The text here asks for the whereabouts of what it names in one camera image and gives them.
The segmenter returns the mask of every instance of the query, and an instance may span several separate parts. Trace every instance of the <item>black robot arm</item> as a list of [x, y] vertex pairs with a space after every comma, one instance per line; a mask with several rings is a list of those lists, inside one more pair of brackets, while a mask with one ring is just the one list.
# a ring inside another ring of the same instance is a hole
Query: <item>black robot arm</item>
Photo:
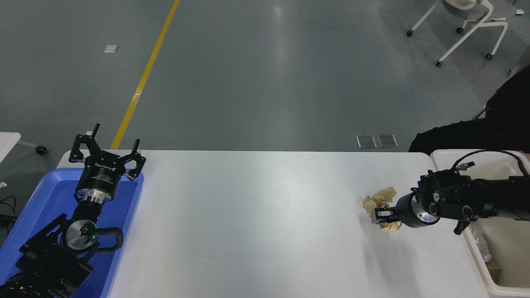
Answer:
[[[91, 135], [77, 135], [70, 153], [70, 162], [85, 164], [74, 192], [77, 207], [72, 218], [61, 214], [19, 249], [22, 256], [15, 265], [19, 272], [0, 286], [0, 298], [68, 298], [92, 271], [88, 261], [95, 253], [112, 253], [122, 246], [121, 229], [100, 228], [96, 223], [103, 205], [114, 199], [121, 176], [138, 178], [145, 157], [138, 153], [138, 139], [123, 157], [101, 150], [94, 139], [98, 128], [96, 124]], [[81, 144], [89, 149], [87, 158]], [[130, 161], [136, 161], [136, 167], [125, 174]], [[105, 235], [116, 237], [113, 247], [100, 248], [99, 236]]]
[[459, 159], [449, 170], [429, 171], [421, 176], [418, 187], [401, 197], [396, 206], [376, 208], [372, 222], [402, 221], [410, 227], [433, 225], [440, 218], [457, 220], [454, 233], [460, 235], [470, 222], [479, 218], [508, 217], [530, 221], [530, 177], [518, 160], [523, 176], [503, 180], [471, 179], [460, 171], [474, 166], [473, 162], [458, 165], [468, 154]]

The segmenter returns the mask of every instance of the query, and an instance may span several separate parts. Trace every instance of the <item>chair wheel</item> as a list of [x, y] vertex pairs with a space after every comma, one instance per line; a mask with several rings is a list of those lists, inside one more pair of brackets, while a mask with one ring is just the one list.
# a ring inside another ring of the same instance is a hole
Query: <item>chair wheel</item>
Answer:
[[46, 147], [44, 146], [37, 146], [37, 148], [35, 148], [35, 152], [39, 155], [44, 155], [46, 154]]

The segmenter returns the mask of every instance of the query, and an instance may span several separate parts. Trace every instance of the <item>brown paper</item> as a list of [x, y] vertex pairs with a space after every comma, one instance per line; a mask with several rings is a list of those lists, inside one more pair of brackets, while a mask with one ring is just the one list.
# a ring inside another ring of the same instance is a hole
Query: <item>brown paper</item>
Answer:
[[[363, 200], [363, 209], [366, 210], [366, 214], [370, 217], [371, 212], [375, 208], [390, 208], [392, 198], [397, 194], [393, 187], [388, 187], [376, 192], [373, 196], [367, 196]], [[401, 221], [393, 223], [380, 223], [379, 227], [385, 232], [394, 232], [401, 228]]]

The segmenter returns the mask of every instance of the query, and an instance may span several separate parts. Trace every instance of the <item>black cable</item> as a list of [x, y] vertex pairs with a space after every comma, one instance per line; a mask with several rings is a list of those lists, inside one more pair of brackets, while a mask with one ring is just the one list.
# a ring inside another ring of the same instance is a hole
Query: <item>black cable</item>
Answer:
[[11, 217], [11, 228], [13, 228], [15, 226], [15, 218], [16, 218], [15, 208], [13, 208], [13, 206], [9, 205], [8, 203], [4, 203], [3, 201], [5, 201], [5, 199], [0, 201], [0, 204], [8, 206], [11, 209], [11, 213], [13, 214], [13, 216], [9, 216]]
[[477, 150], [477, 151], [473, 151], [471, 153], [467, 153], [466, 155], [464, 155], [463, 157], [461, 157], [457, 161], [455, 161], [455, 163], [451, 167], [451, 170], [452, 171], [456, 171], [456, 167], [458, 166], [458, 164], [461, 161], [464, 160], [464, 158], [466, 158], [466, 157], [468, 157], [470, 155], [476, 154], [476, 153], [481, 153], [481, 152], [486, 152], [486, 151], [489, 151], [489, 152], [500, 152], [500, 153], [505, 153], [505, 154], [508, 154], [508, 155], [512, 156], [513, 158], [515, 158], [517, 160], [517, 165], [519, 166], [519, 169], [523, 173], [523, 176], [525, 178], [529, 178], [530, 179], [530, 174], [528, 174], [528, 171], [526, 171], [526, 168], [523, 165], [523, 161], [519, 158], [519, 156], [517, 156], [517, 155], [515, 155], [513, 153], [510, 153], [510, 152], [504, 151], [504, 150], [488, 150], [488, 149], [485, 149], [485, 150]]
[[16, 198], [15, 198], [15, 196], [12, 196], [12, 195], [8, 196], [7, 198], [0, 200], [0, 203], [5, 201], [5, 200], [7, 200], [7, 199], [10, 199], [10, 198], [13, 199], [13, 209], [16, 210]]

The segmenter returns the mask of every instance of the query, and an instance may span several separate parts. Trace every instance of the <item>chair leg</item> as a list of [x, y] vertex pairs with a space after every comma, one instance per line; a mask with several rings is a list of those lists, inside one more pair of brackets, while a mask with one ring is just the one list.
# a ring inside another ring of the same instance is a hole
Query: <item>chair leg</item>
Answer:
[[37, 144], [34, 144], [34, 143], [30, 143], [30, 142], [26, 142], [26, 141], [23, 141], [21, 139], [19, 139], [19, 141], [16, 142], [16, 144], [18, 146], [29, 147], [29, 148], [35, 149], [35, 151], [39, 155], [44, 155], [44, 154], [46, 154], [46, 151], [47, 151], [45, 146], [37, 145]]
[[499, 40], [497, 40], [497, 43], [495, 44], [495, 47], [493, 48], [493, 51], [491, 52], [491, 55], [495, 55], [497, 52], [497, 48], [499, 48], [500, 42], [502, 41], [502, 38], [504, 37], [504, 34], [506, 33], [506, 30], [508, 30], [508, 23], [507, 22], [495, 22], [497, 25], [501, 25], [504, 28], [502, 28], [502, 32], [499, 36]]
[[466, 25], [467, 25], [467, 21], [464, 21], [464, 24], [462, 24], [462, 27], [456, 28], [456, 33], [462, 33], [462, 31], [464, 31]]
[[429, 8], [429, 10], [421, 17], [421, 19], [409, 31], [416, 30], [416, 28], [429, 16], [429, 14], [432, 13], [432, 11], [436, 8], [436, 6], [438, 6], [438, 4], [440, 4], [440, 2], [441, 0], [436, 0], [436, 2], [431, 6], [431, 8]]
[[464, 34], [464, 36], [462, 36], [450, 49], [447, 50], [447, 52], [445, 52], [445, 54], [440, 57], [440, 59], [438, 59], [436, 65], [440, 66], [444, 59], [447, 58], [447, 56], [449, 56], [449, 54], [451, 54], [461, 43], [463, 43], [464, 40], [466, 40], [473, 32], [475, 32], [478, 27], [482, 27], [484, 21], [485, 20], [482, 19], [480, 22], [478, 22], [477, 25], [475, 25], [473, 28], [471, 28], [471, 30]]

